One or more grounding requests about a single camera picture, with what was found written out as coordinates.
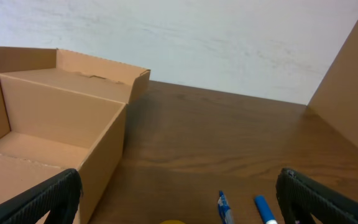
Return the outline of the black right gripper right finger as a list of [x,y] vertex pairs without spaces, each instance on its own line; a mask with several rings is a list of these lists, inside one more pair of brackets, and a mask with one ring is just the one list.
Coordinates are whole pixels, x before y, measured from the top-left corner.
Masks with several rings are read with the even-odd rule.
[[281,170],[276,197],[285,223],[358,224],[358,202],[293,169]]

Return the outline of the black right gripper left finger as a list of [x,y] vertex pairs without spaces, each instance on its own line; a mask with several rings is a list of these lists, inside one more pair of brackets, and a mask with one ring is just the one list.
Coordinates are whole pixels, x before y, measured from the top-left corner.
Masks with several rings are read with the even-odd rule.
[[76,169],[66,169],[0,204],[0,223],[73,223],[83,194]]

